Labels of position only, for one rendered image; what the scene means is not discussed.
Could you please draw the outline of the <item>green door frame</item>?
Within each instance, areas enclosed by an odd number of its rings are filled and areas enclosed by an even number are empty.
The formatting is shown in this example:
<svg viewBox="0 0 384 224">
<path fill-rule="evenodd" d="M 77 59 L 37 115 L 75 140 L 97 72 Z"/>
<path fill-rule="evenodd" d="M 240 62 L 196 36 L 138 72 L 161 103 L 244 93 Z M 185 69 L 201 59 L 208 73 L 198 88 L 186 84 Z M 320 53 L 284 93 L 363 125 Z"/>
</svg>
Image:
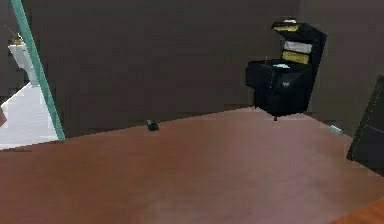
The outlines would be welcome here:
<svg viewBox="0 0 384 224">
<path fill-rule="evenodd" d="M 16 20 L 19 25 L 19 29 L 21 31 L 21 37 L 23 38 L 26 44 L 26 47 L 28 49 L 28 53 L 31 56 L 33 70 L 37 76 L 37 82 L 41 87 L 42 94 L 43 94 L 49 115 L 51 117 L 56 135 L 59 141 L 63 141 L 66 139 L 66 137 L 65 137 L 65 134 L 64 134 L 64 131 L 55 107 L 55 103 L 49 88 L 49 84 L 45 76 L 45 71 L 43 69 L 38 50 L 36 48 L 36 44 L 29 26 L 29 22 L 25 14 L 22 0 L 10 0 L 10 2 L 12 4 L 14 14 L 16 16 Z"/>
</svg>

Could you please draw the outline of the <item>dark grey cabinet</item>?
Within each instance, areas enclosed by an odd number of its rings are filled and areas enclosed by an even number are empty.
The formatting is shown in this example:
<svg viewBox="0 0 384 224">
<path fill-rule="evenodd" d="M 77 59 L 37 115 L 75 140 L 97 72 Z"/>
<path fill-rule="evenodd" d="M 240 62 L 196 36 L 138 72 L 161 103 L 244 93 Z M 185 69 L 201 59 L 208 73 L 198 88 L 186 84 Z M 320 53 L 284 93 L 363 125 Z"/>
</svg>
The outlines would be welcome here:
<svg viewBox="0 0 384 224">
<path fill-rule="evenodd" d="M 384 74 L 377 78 L 346 158 L 384 177 Z"/>
</svg>

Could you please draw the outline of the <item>black open storage box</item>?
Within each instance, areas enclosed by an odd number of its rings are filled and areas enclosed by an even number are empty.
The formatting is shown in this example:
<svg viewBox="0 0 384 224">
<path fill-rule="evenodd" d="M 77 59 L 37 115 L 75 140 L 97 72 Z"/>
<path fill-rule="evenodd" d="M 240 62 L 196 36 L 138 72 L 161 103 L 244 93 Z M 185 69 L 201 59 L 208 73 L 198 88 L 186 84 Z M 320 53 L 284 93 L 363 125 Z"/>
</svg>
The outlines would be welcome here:
<svg viewBox="0 0 384 224">
<path fill-rule="evenodd" d="M 274 22 L 282 38 L 279 58 L 249 61 L 246 85 L 254 90 L 254 106 L 277 120 L 308 109 L 327 35 L 295 19 Z"/>
</svg>

